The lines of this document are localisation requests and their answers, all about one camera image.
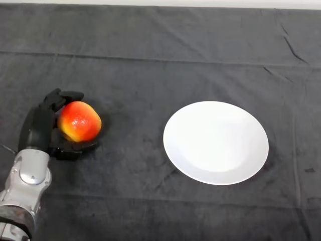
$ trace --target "robotic hand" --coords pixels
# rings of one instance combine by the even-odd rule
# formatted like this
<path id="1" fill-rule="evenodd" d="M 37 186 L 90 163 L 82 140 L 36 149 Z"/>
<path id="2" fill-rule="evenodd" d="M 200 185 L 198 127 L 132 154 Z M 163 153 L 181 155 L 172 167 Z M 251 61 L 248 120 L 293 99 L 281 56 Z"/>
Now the robotic hand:
<path id="1" fill-rule="evenodd" d="M 18 154 L 5 190 L 0 192 L 0 240 L 32 239 L 41 196 L 51 184 L 50 157 L 76 160 L 83 152 L 96 147 L 96 142 L 76 144 L 52 141 L 52 131 L 57 127 L 55 112 L 83 97 L 80 92 L 55 89 L 29 111 L 20 133 Z"/>

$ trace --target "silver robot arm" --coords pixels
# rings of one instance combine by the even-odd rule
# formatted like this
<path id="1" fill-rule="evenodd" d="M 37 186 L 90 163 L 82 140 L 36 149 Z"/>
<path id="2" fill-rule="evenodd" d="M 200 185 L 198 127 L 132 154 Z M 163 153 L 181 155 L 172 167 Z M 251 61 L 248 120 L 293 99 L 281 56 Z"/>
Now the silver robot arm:
<path id="1" fill-rule="evenodd" d="M 57 127 L 55 112 L 83 96 L 80 92 L 55 89 L 29 111 L 20 133 L 18 154 L 5 189 L 0 192 L 0 241 L 33 238 L 41 196 L 51 184 L 50 157 L 76 160 L 98 145 L 96 141 L 80 144 L 67 140 L 52 142 L 52 131 Z"/>
<path id="2" fill-rule="evenodd" d="M 21 150 L 14 161 L 5 190 L 0 193 L 0 240 L 31 240 L 40 211 L 40 199 L 51 184 L 49 154 Z"/>

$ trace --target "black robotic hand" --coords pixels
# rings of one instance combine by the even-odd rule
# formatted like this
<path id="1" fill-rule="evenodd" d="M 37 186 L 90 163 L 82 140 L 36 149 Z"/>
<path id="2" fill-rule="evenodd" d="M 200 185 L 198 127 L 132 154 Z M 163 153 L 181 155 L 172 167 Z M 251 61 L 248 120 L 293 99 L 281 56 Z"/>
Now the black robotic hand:
<path id="1" fill-rule="evenodd" d="M 95 148 L 97 141 L 72 143 L 67 140 L 52 140 L 53 129 L 57 127 L 55 113 L 64 105 L 80 101 L 83 97 L 81 92 L 61 91 L 58 88 L 49 93 L 42 103 L 29 111 L 20 133 L 18 152 L 37 149 L 57 160 L 76 160 L 84 152 Z"/>

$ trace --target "plate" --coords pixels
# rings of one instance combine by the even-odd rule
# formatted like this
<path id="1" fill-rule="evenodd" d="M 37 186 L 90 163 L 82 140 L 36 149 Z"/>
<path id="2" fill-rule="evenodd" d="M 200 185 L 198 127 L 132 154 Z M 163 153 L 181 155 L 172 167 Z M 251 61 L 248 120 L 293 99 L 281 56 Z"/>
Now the plate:
<path id="1" fill-rule="evenodd" d="M 178 110 L 167 122 L 163 138 L 169 159 L 181 172 L 214 185 L 252 177 L 269 151 L 265 130 L 255 117 L 217 101 Z"/>

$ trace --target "apple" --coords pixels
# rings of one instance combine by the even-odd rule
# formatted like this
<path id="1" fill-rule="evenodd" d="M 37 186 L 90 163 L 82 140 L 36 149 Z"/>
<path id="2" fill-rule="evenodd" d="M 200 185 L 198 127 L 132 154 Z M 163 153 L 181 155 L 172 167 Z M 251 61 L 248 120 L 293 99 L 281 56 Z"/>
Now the apple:
<path id="1" fill-rule="evenodd" d="M 96 111 L 82 101 L 71 102 L 58 117 L 58 128 L 74 142 L 94 139 L 101 129 L 101 119 Z"/>

